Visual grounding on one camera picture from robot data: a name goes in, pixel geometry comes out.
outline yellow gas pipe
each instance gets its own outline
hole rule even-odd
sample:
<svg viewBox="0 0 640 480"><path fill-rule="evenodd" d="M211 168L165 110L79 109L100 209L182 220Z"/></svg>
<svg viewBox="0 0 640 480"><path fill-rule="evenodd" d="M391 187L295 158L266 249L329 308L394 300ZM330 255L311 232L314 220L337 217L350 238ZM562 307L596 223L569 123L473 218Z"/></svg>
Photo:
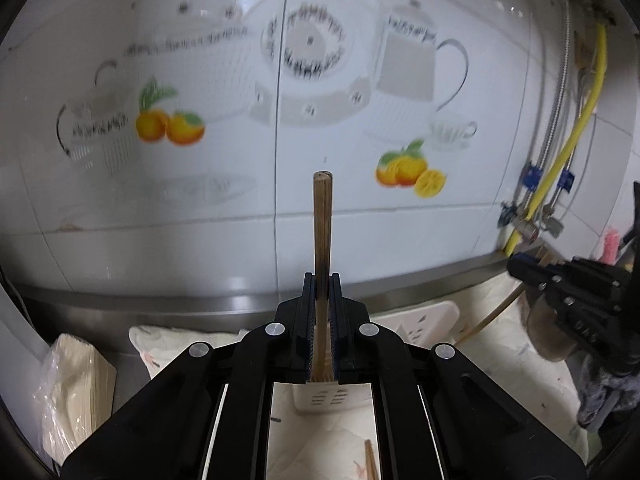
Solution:
<svg viewBox="0 0 640 480"><path fill-rule="evenodd" d="M569 159L571 152L578 143L582 132L591 118L593 109L596 107L598 99L600 98L600 92L602 92L602 85L604 83L604 75L607 71L607 29L603 23L596 23L596 34L596 70L589 98L580 112L580 117L574 124L574 129L572 130L571 135L562 147L560 153L558 153L558 156L556 156L556 160L553 165L543 177L540 185L536 189L536 192L533 194L531 202L529 203L529 208L527 209L527 220L531 220L531 218L533 218L533 215L545 199L547 192L556 181L558 174L562 171L565 162ZM513 251L519 241L520 233L514 230L504 247L504 252L507 256L511 256L513 254Z"/></svg>

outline pink object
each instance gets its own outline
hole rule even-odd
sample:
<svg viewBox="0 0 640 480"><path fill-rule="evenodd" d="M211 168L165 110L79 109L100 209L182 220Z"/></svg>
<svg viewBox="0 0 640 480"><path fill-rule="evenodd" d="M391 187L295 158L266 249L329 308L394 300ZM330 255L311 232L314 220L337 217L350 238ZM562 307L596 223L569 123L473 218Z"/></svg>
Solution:
<svg viewBox="0 0 640 480"><path fill-rule="evenodd" d="M618 246L620 244L620 233L613 228L607 230L604 235L602 256L599 262L607 265L614 265L618 259Z"/></svg>

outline tiled wall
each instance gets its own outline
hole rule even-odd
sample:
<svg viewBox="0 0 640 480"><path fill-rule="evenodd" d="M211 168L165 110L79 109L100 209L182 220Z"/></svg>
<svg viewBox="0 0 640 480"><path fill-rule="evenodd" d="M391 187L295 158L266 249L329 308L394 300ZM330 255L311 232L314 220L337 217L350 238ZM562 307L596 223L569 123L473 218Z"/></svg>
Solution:
<svg viewBox="0 0 640 480"><path fill-rule="evenodd" d="M296 289L312 269L317 170L335 177L332 269L346 282L489 253L503 241L500 202L546 129L558 9L557 0L29 0L0 45L0 262L18 282L76 292ZM418 41L402 20L422 27ZM579 184L561 201L566 228L550 240L567 255L597 251L608 224L630 222L638 63L620 22L578 146ZM194 34L210 48L130 49ZM313 75L296 65L319 57ZM193 128L162 119L152 129L191 135L202 123L200 140L138 139L137 96L151 76L175 91L152 108L199 116ZM73 110L96 94L129 118L129 136L74 136ZM565 108L570 126L573 73ZM404 180L385 187L390 164Z"/></svg>

